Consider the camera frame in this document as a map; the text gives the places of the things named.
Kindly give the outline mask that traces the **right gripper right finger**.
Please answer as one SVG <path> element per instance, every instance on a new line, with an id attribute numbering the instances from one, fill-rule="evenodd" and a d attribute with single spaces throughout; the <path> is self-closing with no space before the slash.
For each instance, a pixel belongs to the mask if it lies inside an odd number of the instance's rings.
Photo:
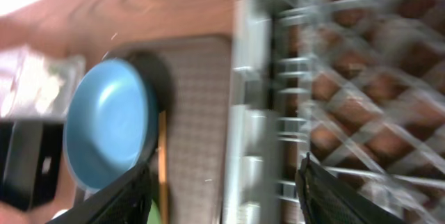
<path id="1" fill-rule="evenodd" d="M 296 186 L 306 223 L 404 224 L 313 162 L 310 154 L 296 173 Z"/>

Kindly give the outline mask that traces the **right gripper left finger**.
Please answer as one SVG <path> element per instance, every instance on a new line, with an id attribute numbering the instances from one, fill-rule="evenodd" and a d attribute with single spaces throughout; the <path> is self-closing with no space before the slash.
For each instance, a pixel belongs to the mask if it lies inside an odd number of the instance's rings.
<path id="1" fill-rule="evenodd" d="M 140 163 L 48 224 L 142 224 L 152 205 L 149 165 Z"/>

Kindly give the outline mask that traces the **dark blue plate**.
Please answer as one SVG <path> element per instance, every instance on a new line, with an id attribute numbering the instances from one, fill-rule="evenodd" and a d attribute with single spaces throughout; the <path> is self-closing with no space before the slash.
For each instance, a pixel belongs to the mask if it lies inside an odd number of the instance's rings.
<path id="1" fill-rule="evenodd" d="M 150 82 L 123 59 L 94 66 L 78 85 L 63 130 L 70 172 L 99 191 L 149 159 L 157 145 L 159 107 Z"/>

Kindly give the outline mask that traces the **mint green bowl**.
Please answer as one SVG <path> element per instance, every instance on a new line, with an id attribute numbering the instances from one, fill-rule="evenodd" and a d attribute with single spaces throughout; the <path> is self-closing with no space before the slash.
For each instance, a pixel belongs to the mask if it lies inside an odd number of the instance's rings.
<path id="1" fill-rule="evenodd" d="M 161 214 L 155 201 L 152 201 L 149 215 L 147 218 L 147 224 L 161 224 Z"/>

